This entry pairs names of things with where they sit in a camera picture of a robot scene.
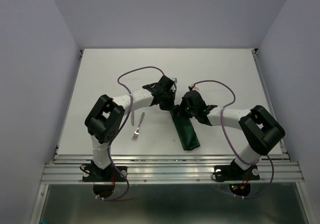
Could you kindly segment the dark green cloth napkin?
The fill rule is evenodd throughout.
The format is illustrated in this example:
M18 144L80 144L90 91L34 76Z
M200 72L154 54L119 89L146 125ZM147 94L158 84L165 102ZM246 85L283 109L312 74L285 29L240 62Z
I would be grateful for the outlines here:
M197 134L189 118L178 115L177 111L170 111L183 150L192 151L200 147Z

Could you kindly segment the silver table knife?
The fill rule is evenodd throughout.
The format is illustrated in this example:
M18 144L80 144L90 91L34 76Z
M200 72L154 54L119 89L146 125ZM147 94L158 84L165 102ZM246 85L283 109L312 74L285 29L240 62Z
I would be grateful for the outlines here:
M135 122L135 121L134 121L134 120L135 120L135 113L134 113L134 112L131 113L130 120L131 120L131 121L130 121L130 122L131 122L131 125L134 126L134 124L135 124L135 123L134 123L134 122Z

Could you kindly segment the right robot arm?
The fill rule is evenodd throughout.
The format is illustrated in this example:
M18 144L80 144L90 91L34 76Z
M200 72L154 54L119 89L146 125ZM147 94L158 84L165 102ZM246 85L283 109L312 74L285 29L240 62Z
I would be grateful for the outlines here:
M192 118L207 126L221 126L236 156L230 166L230 173L236 179L246 176L248 169L262 156L267 156L285 136L285 130L263 106L256 105L252 109L227 109L218 105L208 105L196 90L185 93L181 104L176 106L171 116L181 137L186 137L187 126ZM248 144L241 153L237 153L232 146L226 127L239 129L246 137Z

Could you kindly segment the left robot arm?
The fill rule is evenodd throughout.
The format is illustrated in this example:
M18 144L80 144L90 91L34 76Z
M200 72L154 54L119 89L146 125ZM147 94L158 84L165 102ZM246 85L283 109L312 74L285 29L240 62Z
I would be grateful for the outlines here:
M123 96L102 95L85 119L85 126L93 146L94 175L101 181L111 176L110 143L120 131L124 116L135 110L158 105L161 110L174 109L177 79L162 76L156 83L144 85L141 89Z

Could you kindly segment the silver fork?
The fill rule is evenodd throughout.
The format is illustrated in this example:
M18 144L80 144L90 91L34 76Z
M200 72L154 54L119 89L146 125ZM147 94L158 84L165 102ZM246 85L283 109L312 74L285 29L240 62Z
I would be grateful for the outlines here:
M138 137L139 137L140 127L141 127L141 124L142 124L142 122L143 122L143 120L144 120L144 117L145 117L145 113L143 112L143 113L141 114L141 116L140 116L140 121L139 121L139 123L138 123L137 129L135 130L135 132L134 132L134 134L133 134L133 136L132 136L132 140L133 140L133 141L136 141L136 140L138 139Z

